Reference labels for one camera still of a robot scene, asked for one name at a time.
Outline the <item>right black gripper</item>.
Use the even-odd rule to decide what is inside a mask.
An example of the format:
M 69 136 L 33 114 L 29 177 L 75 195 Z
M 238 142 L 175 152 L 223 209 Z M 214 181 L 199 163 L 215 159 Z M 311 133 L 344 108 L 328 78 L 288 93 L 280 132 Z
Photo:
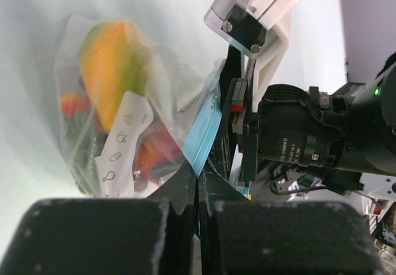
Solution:
M 260 115 L 252 112 L 254 60 L 244 63 L 244 55 L 228 47 L 219 78 L 222 118 L 216 135 L 216 168 L 227 180 L 231 176 L 236 151 L 242 153 L 238 180 L 244 184 L 256 180 L 257 145 Z

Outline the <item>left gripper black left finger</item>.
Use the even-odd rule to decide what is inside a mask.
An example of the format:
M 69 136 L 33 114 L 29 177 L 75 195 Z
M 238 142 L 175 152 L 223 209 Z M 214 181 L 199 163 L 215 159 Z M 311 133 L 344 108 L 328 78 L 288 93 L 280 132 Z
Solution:
M 190 274 L 190 164 L 145 199 L 42 199 L 23 215 L 2 274 Z

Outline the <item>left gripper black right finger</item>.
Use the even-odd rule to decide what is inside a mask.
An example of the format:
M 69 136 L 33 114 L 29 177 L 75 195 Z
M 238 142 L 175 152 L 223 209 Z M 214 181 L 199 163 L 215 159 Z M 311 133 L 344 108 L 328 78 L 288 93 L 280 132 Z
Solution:
M 204 274 L 384 274 L 366 225 L 347 203 L 253 202 L 211 162 L 197 189 Z

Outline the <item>red fake tomato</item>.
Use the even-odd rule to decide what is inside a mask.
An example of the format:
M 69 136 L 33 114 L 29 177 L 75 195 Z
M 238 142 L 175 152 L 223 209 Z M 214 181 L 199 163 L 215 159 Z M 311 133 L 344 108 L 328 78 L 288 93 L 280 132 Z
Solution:
M 160 178 L 167 175 L 161 166 L 170 168 L 169 164 L 175 164 L 181 149 L 161 122 L 151 124 L 142 135 L 132 166 L 133 177 L 159 185 Z

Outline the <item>clear zip top bag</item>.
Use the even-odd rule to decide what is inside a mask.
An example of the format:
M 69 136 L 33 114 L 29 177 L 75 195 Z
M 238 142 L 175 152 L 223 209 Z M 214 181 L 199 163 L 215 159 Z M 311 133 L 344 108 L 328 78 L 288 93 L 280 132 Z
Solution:
M 63 119 L 60 98 L 68 93 L 88 97 L 79 68 L 79 51 L 85 37 L 96 24 L 119 20 L 93 20 L 72 15 L 66 25 L 54 64 L 58 93 L 61 141 Z M 101 155 L 95 158 L 101 193 L 94 198 L 145 198 L 165 184 L 188 162 L 199 175 L 209 159 L 222 113 L 219 78 L 225 60 L 216 61 L 207 77 L 200 77 L 171 49 L 149 42 L 152 60 L 148 66 L 145 95 L 131 91 L 124 94 L 114 123 L 106 132 L 90 101 L 90 110 L 97 114 L 97 126 L 107 134 Z M 181 149 L 175 164 L 165 169 L 167 175 L 157 185 L 134 179 L 132 166 L 142 133 L 153 123 L 163 123 Z

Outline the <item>yellow fake fruit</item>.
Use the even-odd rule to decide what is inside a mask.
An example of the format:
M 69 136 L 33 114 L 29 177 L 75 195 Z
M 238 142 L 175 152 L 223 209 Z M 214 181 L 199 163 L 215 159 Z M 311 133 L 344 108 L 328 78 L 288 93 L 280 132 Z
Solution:
M 107 21 L 90 29 L 79 51 L 79 68 L 101 125 L 109 132 L 126 92 L 144 96 L 152 52 L 130 21 Z

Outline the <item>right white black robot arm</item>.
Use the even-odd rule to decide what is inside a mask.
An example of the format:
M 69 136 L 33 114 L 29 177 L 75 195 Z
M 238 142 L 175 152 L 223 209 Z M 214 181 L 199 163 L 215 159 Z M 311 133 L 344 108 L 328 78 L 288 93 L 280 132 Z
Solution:
M 355 96 L 271 85 L 259 109 L 241 73 L 241 53 L 229 47 L 220 74 L 222 120 L 211 158 L 228 178 L 236 151 L 243 154 L 242 180 L 255 181 L 266 164 L 321 178 L 339 194 L 361 191 L 362 173 L 395 177 L 395 56 Z

